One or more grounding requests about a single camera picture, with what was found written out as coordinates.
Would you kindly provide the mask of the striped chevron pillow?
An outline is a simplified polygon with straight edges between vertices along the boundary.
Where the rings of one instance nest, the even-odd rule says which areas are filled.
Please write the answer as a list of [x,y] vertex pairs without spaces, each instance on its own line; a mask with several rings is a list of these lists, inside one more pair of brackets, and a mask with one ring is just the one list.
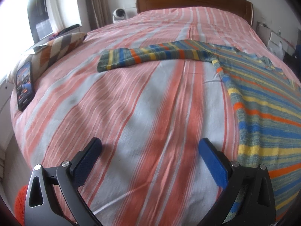
[[57,37],[46,44],[46,47],[31,55],[24,55],[6,76],[6,82],[16,85],[17,71],[28,61],[32,63],[33,80],[36,81],[48,68],[59,59],[80,46],[87,33],[71,33]]

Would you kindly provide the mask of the pink striped bed cover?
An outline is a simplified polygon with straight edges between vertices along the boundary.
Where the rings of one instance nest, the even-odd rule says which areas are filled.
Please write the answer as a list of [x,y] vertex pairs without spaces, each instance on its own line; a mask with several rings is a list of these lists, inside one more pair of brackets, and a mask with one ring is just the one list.
[[[189,7],[142,12],[126,21],[87,33],[83,43],[59,59],[34,82],[35,96],[23,112],[17,104],[16,85],[11,95],[11,119],[19,148],[30,166],[56,166],[70,160],[94,137],[103,152],[79,192],[104,225],[113,220],[128,195],[131,170],[141,154],[144,138],[137,128],[149,131],[168,88],[174,63],[155,61],[98,72],[101,56],[118,48],[195,40],[270,60],[295,85],[292,70],[268,50],[241,17],[219,9]],[[201,156],[195,205],[178,225],[196,225],[198,213],[209,211],[222,189],[216,185]]]

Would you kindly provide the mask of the black smartphone screen on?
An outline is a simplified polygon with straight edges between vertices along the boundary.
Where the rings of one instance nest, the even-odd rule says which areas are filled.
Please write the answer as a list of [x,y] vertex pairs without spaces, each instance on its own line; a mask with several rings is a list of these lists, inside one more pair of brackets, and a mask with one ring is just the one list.
[[16,95],[18,109],[23,112],[35,96],[31,61],[23,64],[16,73]]

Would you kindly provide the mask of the white plastic bag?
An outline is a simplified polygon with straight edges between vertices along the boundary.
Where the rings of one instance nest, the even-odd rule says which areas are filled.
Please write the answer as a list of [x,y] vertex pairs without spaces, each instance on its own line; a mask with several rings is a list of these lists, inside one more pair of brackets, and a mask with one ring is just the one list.
[[282,46],[281,42],[279,42],[278,44],[275,44],[274,42],[269,40],[267,48],[269,49],[270,52],[272,52],[280,60],[283,60],[285,53],[284,53],[283,46]]

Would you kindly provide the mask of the striped knit sweater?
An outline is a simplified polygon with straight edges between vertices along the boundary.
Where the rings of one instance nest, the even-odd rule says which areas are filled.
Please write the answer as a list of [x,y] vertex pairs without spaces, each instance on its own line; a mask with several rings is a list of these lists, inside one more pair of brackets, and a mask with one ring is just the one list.
[[144,62],[174,63],[173,74],[114,225],[178,225],[195,205],[199,141],[230,161],[267,167],[275,219],[300,193],[300,87],[268,58],[234,47],[182,40],[105,52],[98,72]]

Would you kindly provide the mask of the beige curtain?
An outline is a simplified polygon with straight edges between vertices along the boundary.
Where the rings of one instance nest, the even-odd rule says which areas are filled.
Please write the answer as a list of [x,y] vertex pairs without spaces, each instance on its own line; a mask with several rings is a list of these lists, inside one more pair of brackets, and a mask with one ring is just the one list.
[[112,23],[108,0],[86,0],[86,6],[91,30]]

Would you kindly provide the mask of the dark window monitor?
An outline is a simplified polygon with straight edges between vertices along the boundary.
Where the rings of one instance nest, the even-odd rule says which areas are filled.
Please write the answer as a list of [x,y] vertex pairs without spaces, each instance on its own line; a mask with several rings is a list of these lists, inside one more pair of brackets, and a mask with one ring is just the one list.
[[46,0],[29,0],[27,15],[35,44],[53,33],[46,7]]

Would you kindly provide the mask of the white round fan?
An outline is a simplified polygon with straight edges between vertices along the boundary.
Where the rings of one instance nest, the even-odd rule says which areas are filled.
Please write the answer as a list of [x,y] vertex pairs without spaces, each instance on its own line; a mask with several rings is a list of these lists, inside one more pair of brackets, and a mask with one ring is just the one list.
[[121,8],[118,8],[118,9],[114,10],[112,19],[113,19],[114,24],[127,19],[125,10],[121,9]]

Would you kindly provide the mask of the white desk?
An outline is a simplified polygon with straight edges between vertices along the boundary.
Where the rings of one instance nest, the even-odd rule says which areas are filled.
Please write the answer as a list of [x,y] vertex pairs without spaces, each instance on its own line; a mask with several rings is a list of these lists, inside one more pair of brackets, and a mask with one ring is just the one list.
[[278,44],[279,42],[281,42],[285,54],[287,53],[288,55],[291,56],[295,52],[295,48],[292,45],[290,45],[278,33],[274,32],[272,29],[270,29],[266,24],[257,22],[256,33],[258,34],[260,39],[263,41],[263,43],[265,44],[266,47],[268,45],[268,41],[271,40],[275,44]]

